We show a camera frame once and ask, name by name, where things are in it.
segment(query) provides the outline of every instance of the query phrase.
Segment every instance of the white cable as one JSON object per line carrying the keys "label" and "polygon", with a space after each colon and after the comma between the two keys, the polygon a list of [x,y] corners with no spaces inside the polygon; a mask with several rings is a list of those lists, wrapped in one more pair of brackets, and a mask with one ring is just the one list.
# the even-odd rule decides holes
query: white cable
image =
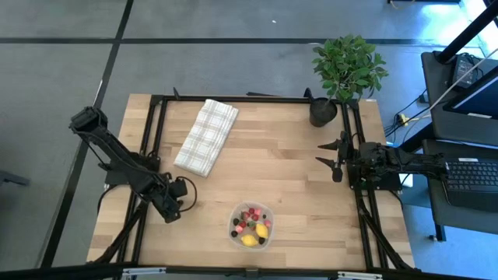
{"label": "white cable", "polygon": [[442,96],[440,96],[436,102],[434,102],[434,104],[429,107],[428,111],[429,113],[423,117],[420,117],[418,120],[415,121],[415,123],[412,124],[411,127],[409,127],[409,129],[406,131],[405,133],[405,137],[403,137],[403,142],[405,142],[406,140],[406,136],[408,136],[408,133],[412,130],[412,128],[415,126],[415,124],[417,124],[420,120],[422,120],[424,117],[427,117],[427,116],[430,116],[430,111],[466,76],[468,75],[469,73],[472,73],[472,71],[474,71],[474,69],[476,69],[479,65],[481,65],[481,63],[483,63],[486,59],[488,59],[490,56],[492,56],[494,53],[496,53],[496,51],[498,51],[498,48],[496,50],[494,50],[491,54],[488,54],[486,55],[485,58],[483,58],[481,61],[479,61],[476,65],[474,65],[472,68],[470,68],[462,77],[460,77],[457,82],[455,82],[453,85],[451,85],[444,93]]}

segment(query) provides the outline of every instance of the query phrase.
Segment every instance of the table leg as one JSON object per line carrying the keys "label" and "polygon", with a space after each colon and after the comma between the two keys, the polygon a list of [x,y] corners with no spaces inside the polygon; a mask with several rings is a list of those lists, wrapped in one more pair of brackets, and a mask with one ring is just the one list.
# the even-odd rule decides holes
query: table leg
{"label": "table leg", "polygon": [[28,184],[30,184],[30,180],[24,177],[0,170],[0,184],[2,184],[3,182],[12,182],[14,184],[20,184],[23,186],[27,186]]}
{"label": "table leg", "polygon": [[422,147],[422,140],[435,139],[433,124],[430,123],[399,146],[405,152],[414,152]]}
{"label": "table leg", "polygon": [[444,232],[444,226],[441,226],[441,225],[438,225],[436,223],[434,223],[435,227],[436,227],[436,235],[431,235],[429,236],[430,239],[434,240],[434,241],[439,241],[439,242],[444,242],[446,241],[446,233]]}

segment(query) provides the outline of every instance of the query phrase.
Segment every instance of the potted plant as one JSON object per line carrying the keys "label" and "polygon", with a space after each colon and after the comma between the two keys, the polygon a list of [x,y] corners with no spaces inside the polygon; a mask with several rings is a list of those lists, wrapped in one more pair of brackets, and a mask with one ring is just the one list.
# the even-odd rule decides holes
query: potted plant
{"label": "potted plant", "polygon": [[373,54],[375,45],[367,44],[361,36],[326,40],[323,47],[315,47],[313,51],[320,55],[312,61],[317,64],[314,72],[321,76],[322,87],[328,90],[328,98],[314,99],[307,89],[310,123],[315,127],[326,125],[337,114],[332,97],[349,102],[357,93],[359,100],[365,89],[370,91],[370,97],[375,89],[381,89],[381,79],[388,75],[379,66],[386,62],[380,54]]}

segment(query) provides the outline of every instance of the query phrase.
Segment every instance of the black pot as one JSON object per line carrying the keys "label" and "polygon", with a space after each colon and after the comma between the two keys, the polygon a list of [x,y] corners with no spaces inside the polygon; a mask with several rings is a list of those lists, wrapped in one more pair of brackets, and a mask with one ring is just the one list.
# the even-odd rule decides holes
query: black pot
{"label": "black pot", "polygon": [[310,100],[310,123],[320,128],[337,116],[337,107],[332,100],[320,97],[313,98],[309,88],[304,92],[304,97]]}

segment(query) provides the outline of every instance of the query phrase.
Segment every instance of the desk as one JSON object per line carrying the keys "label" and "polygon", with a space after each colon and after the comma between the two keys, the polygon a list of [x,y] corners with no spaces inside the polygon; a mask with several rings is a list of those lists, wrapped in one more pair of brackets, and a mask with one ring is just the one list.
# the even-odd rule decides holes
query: desk
{"label": "desk", "polygon": [[[426,80],[427,94],[432,105],[450,86],[447,84],[451,74],[451,65],[442,65],[436,61],[434,54],[422,54],[423,73]],[[496,66],[495,61],[484,61],[479,67],[487,73]],[[458,95],[450,91],[445,100]],[[412,152],[422,146],[423,139],[446,139],[462,142],[498,146],[498,121],[481,117],[470,117],[443,110],[443,105],[431,110],[432,123],[406,140],[400,148]]]}
{"label": "desk", "polygon": [[[150,98],[132,94],[128,100],[119,139],[131,151],[139,150]],[[198,188],[198,202],[171,224],[166,224],[155,208],[149,207],[139,263],[365,269],[354,193],[349,189],[347,176],[341,183],[332,182],[330,169],[314,158],[336,158],[335,152],[317,146],[332,142],[344,129],[341,112],[323,128],[314,128],[308,121],[308,104],[231,103],[240,110],[237,120],[212,172],[208,178],[201,178],[173,166],[173,161],[202,105],[203,102],[193,101],[167,104],[159,151],[160,172],[191,178]],[[367,141],[385,142],[377,102],[362,100],[359,108]],[[103,200],[89,261],[99,257],[121,230],[129,193],[128,187],[118,187]],[[398,200],[386,191],[376,193],[385,236],[405,262],[413,265]],[[185,204],[189,205],[192,198],[190,191]],[[261,202],[275,213],[275,238],[264,252],[249,253],[235,247],[227,236],[227,219],[243,200]],[[133,241],[134,233],[125,260],[131,256]],[[374,263],[378,265],[371,233],[370,243]]]}
{"label": "desk", "polygon": [[[443,152],[445,155],[451,157],[498,157],[498,150],[437,142],[434,140],[425,140],[423,142],[423,150],[425,154]],[[443,184],[438,180],[429,180],[429,190],[434,223],[437,227],[440,227],[439,229],[437,228],[437,231],[440,231],[438,240],[444,241],[445,239],[443,226],[498,234],[498,223],[496,223],[498,221],[498,213],[449,205],[444,195]]]}

